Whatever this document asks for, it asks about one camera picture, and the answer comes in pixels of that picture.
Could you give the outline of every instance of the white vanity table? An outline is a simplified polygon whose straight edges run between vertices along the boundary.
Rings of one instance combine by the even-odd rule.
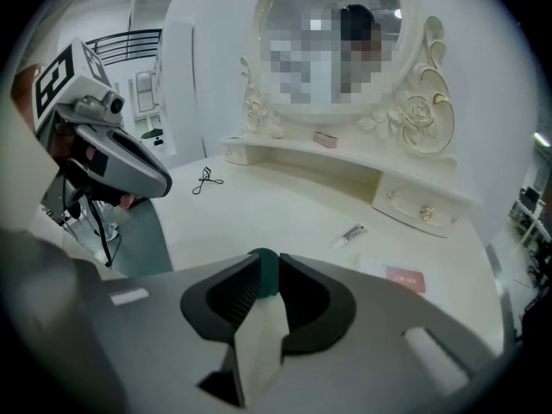
[[[334,22],[348,20],[343,11],[353,13],[358,4],[371,14],[370,39],[351,40],[342,31],[341,41],[327,41]],[[397,8],[399,26],[389,18]],[[248,86],[241,133],[222,140],[224,156],[173,170],[171,193],[154,200],[173,268],[259,247],[355,270],[363,255],[420,266],[438,290],[435,303],[502,352],[499,295],[466,217],[480,199],[455,170],[455,117],[440,71],[446,47],[438,18],[423,15],[417,0],[258,0],[252,19],[242,59]],[[274,32],[286,30],[299,38],[299,50],[273,41]],[[313,68],[304,45],[313,44],[341,62],[347,49],[360,61],[349,62],[351,68],[375,51],[369,61],[378,61],[380,72],[360,72],[359,81],[348,82],[355,89],[343,90],[353,74],[346,72],[332,73],[327,88],[315,87],[315,78],[304,77]],[[324,91],[331,93],[327,102],[320,101]],[[317,103],[305,102],[314,93]],[[314,142],[315,132],[337,138],[337,147]],[[224,184],[205,183],[193,195],[205,166]],[[333,248],[357,223],[368,234]]]

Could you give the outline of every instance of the floor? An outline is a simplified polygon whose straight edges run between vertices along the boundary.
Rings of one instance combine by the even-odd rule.
[[[530,264],[529,249],[520,242],[521,235],[509,221],[491,244],[500,265],[506,296],[510,300],[513,328],[518,336],[521,334],[521,317],[525,307],[536,296],[536,290],[527,274],[527,266]]]
[[[107,222],[117,223],[119,226],[119,236],[108,242],[113,258],[113,270],[127,277],[173,270],[165,238],[151,201],[143,201],[130,210],[107,205],[102,208],[102,213]],[[93,218],[91,223],[97,227]],[[71,229],[84,248],[102,262],[107,260],[100,238],[93,233],[91,224],[84,217],[71,223]]]

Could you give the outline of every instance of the ornate mirror frame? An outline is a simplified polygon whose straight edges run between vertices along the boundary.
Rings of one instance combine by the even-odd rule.
[[[274,139],[289,136],[298,127],[320,129],[316,106],[305,113],[304,104],[289,104],[285,109],[272,106],[260,88],[260,27],[267,19],[273,0],[257,0],[253,8],[248,37],[248,57],[241,62],[248,79],[244,103],[243,132],[268,135]],[[334,127],[347,134],[363,131],[380,140],[396,140],[409,154],[441,155],[452,141],[455,118],[440,62],[446,48],[444,30],[438,18],[425,17],[418,0],[398,0],[402,12],[398,54],[392,61],[392,94],[382,103],[351,115],[337,105],[331,116],[340,118]]]

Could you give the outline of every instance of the oval mirror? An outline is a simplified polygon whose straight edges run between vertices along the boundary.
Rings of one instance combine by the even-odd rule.
[[[260,88],[272,108],[300,122],[344,123],[390,97],[423,33],[411,32],[404,53],[413,0],[402,1],[409,8],[401,0],[264,0]]]

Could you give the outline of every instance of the black railing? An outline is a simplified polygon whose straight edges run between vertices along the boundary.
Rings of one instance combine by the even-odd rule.
[[[154,57],[157,54],[161,29],[121,32],[87,41],[86,44],[102,59],[103,65],[126,60]]]

